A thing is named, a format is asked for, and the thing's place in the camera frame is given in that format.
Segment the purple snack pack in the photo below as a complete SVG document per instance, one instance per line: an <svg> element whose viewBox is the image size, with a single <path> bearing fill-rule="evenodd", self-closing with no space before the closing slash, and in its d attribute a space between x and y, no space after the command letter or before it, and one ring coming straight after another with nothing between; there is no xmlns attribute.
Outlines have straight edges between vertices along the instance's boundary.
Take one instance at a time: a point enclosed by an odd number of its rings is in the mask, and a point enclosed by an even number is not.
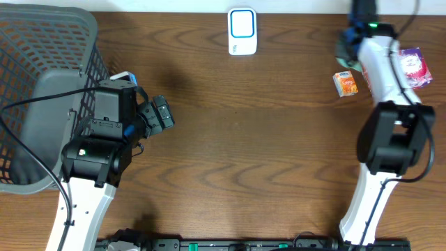
<svg viewBox="0 0 446 251"><path fill-rule="evenodd" d="M420 48L414 47L401 50L399 58L407 83L412 89L422 88L433 81Z"/></svg>

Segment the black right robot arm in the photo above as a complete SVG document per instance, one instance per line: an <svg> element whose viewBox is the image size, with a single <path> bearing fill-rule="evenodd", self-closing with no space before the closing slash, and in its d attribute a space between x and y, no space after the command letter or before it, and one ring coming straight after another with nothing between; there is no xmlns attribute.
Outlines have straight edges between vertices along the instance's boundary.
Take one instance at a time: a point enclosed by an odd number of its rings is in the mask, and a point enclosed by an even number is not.
<svg viewBox="0 0 446 251"><path fill-rule="evenodd" d="M423 105L407 83L401 65L399 37L417 17L420 5L397 31L380 22L375 0L353 0L348 28L337 43L338 62L360 71L374 109L356 145L360 173L350 206L339 223L341 246L347 250L376 248L376 228L393 189L421 181L432 169L436 114Z"/></svg>

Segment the orange Top chocolate bar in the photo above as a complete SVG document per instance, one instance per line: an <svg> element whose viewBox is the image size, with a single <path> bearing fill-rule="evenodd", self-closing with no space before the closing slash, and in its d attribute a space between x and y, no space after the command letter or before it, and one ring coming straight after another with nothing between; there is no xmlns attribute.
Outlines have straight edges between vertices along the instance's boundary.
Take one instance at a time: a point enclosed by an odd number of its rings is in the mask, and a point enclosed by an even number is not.
<svg viewBox="0 0 446 251"><path fill-rule="evenodd" d="M367 72L367 69L364 66L361 66L361 70L362 70L363 78L365 79L365 82L367 83L367 87L368 87L370 93L372 93L370 80L369 80L369 74Z"/></svg>

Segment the teal snack packet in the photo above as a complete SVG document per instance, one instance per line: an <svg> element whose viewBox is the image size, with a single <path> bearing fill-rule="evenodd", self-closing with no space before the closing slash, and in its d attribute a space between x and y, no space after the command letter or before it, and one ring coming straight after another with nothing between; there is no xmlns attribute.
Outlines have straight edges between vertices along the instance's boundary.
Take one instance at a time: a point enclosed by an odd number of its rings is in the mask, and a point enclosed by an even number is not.
<svg viewBox="0 0 446 251"><path fill-rule="evenodd" d="M343 50L336 50L335 58L338 64L340 64L341 66L358 71L360 73L362 72L362 67L360 65L360 62L351 58L347 52Z"/></svg>

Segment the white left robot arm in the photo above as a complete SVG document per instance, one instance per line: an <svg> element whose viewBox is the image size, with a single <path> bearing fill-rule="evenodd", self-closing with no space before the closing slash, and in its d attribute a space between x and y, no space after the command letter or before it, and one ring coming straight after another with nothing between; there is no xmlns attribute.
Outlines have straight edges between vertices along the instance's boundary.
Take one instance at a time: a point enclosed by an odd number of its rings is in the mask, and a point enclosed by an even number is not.
<svg viewBox="0 0 446 251"><path fill-rule="evenodd" d="M121 176L142 139L174 126L164 96L148 98L131 81L102 80L93 116L79 123L61 150L61 185L47 250L93 250Z"/></svg>

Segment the grey plastic mesh basket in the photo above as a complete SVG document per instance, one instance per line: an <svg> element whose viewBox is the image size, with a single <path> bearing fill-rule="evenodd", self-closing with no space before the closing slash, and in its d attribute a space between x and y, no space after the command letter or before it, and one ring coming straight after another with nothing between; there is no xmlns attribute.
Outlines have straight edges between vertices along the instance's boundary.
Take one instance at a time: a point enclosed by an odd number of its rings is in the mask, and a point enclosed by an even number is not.
<svg viewBox="0 0 446 251"><path fill-rule="evenodd" d="M79 124L92 116L94 93L109 78L96 45L98 24L81 8L1 5L1 191L33 194L54 188L29 147L56 176L61 150Z"/></svg>

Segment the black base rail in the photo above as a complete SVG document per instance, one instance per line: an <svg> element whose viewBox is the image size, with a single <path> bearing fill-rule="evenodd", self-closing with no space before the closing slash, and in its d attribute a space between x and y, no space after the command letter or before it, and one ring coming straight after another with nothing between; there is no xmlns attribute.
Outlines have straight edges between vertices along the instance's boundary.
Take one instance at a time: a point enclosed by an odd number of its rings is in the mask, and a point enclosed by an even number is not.
<svg viewBox="0 0 446 251"><path fill-rule="evenodd" d="M300 238L296 241L180 241L153 239L144 244L125 241L100 241L94 251L147 250L147 251L270 251L270 250L355 250L351 245L336 244L328 239Z"/></svg>

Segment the small orange snack packet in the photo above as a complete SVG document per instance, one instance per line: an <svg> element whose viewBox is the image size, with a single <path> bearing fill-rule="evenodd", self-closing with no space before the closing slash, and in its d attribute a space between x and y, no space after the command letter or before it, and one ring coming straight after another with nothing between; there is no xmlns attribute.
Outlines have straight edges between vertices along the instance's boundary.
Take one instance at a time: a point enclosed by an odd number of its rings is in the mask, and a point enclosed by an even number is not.
<svg viewBox="0 0 446 251"><path fill-rule="evenodd" d="M353 96L358 92L351 71L335 73L332 78L340 97Z"/></svg>

